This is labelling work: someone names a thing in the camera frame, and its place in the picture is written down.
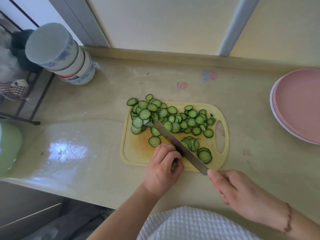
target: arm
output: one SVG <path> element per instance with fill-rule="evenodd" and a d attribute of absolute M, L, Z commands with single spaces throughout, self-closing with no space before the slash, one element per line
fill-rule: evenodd
<path fill-rule="evenodd" d="M 222 201 L 244 218 L 282 232 L 287 227 L 288 206 L 244 173 L 208 170 L 208 176 Z M 286 235 L 295 240 L 316 240 L 320 236 L 320 226 L 293 209 L 291 230 Z"/>
<path fill-rule="evenodd" d="M 171 171 L 173 160 L 177 166 Z M 174 146 L 159 145 L 146 171 L 143 183 L 88 238 L 137 239 L 138 234 L 158 200 L 177 182 L 183 171 L 181 155 Z"/>

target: pink marks on counter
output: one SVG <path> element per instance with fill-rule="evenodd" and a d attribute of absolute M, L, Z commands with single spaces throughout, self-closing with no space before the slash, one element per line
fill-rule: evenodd
<path fill-rule="evenodd" d="M 250 150 L 248 148 L 247 149 L 243 149 L 243 155 L 244 156 L 251 156 Z"/>
<path fill-rule="evenodd" d="M 217 128 L 217 131 L 221 134 L 221 136 L 226 137 L 226 132 L 224 131 L 224 128 Z"/>
<path fill-rule="evenodd" d="M 188 87 L 188 83 L 186 82 L 177 82 L 177 88 L 186 89 Z"/>
<path fill-rule="evenodd" d="M 205 82 L 210 81 L 210 80 L 216 80 L 217 73 L 216 72 L 208 72 L 208 71 L 203 71 L 202 72 L 202 78 Z"/>

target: left hand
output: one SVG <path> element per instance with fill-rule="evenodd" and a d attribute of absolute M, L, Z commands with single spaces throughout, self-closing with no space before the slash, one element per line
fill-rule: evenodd
<path fill-rule="evenodd" d="M 178 159 L 177 165 L 171 171 L 171 165 L 175 158 Z M 176 151 L 173 145 L 158 145 L 148 164 L 142 185 L 160 199 L 178 181 L 184 169 L 181 159 L 181 154 Z"/>

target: green bowl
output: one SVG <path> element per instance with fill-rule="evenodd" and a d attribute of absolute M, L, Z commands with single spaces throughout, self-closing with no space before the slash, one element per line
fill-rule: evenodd
<path fill-rule="evenodd" d="M 12 168 L 22 145 L 22 134 L 13 125 L 0 122 L 0 176 Z"/>

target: hand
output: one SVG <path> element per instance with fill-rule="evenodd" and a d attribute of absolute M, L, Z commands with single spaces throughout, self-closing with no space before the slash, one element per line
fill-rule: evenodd
<path fill-rule="evenodd" d="M 244 218 L 280 231 L 286 227 L 286 204 L 251 181 L 244 173 L 209 169 L 208 176 L 222 201 Z"/>
<path fill-rule="evenodd" d="M 171 165 L 175 158 L 178 159 L 177 165 L 171 171 Z M 158 145 L 148 164 L 142 185 L 160 199 L 178 181 L 184 169 L 181 159 L 181 154 L 176 151 L 173 145 Z"/>

